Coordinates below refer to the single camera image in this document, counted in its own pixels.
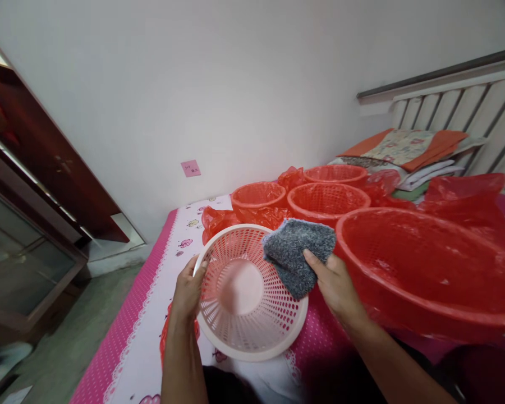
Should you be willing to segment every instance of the pink plastic basket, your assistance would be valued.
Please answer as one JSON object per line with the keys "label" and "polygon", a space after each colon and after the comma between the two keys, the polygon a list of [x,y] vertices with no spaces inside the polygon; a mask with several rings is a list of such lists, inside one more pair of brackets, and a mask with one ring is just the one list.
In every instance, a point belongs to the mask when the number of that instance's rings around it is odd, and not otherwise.
{"label": "pink plastic basket", "polygon": [[215,235],[195,272],[209,262],[198,323],[208,340],[232,358],[258,362],[283,353],[299,335],[309,298],[295,300],[273,264],[264,261],[262,238],[272,231],[237,224]]}

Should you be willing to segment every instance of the gray scrubbing sponge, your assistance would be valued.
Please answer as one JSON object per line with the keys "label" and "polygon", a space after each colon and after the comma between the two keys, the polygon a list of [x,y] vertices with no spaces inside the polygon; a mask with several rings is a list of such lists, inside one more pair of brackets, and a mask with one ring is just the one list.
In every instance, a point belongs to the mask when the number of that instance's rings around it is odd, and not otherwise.
{"label": "gray scrubbing sponge", "polygon": [[262,239],[264,259],[275,265],[279,278],[292,297],[301,300],[318,280],[303,257],[303,250],[309,249],[325,263],[336,241],[335,232],[328,226],[285,219],[277,230]]}

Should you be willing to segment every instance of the floor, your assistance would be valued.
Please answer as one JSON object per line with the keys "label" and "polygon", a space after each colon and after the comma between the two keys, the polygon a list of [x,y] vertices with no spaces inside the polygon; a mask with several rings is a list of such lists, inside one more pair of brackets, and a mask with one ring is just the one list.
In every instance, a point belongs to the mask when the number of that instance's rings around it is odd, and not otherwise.
{"label": "floor", "polygon": [[68,403],[141,267],[92,279],[56,331],[13,370],[20,376],[0,396],[0,404],[31,385],[22,404]]}

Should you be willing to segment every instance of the left hand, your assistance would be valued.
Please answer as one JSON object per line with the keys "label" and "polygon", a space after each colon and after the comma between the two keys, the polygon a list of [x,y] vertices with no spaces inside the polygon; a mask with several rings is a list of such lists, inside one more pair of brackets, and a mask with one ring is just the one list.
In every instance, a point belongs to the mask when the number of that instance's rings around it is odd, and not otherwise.
{"label": "left hand", "polygon": [[208,262],[204,261],[193,277],[197,260],[198,255],[195,255],[178,275],[170,313],[170,317],[175,321],[192,322],[198,315],[202,281],[206,275]]}

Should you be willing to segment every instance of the right hand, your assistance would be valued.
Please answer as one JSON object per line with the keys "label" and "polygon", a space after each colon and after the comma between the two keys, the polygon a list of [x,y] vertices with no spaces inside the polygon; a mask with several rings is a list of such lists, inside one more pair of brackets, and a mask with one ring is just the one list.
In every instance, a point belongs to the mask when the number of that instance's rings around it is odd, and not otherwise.
{"label": "right hand", "polygon": [[357,328],[369,321],[346,265],[331,254],[325,265],[308,249],[303,256],[318,276],[318,286],[331,312],[344,328]]}

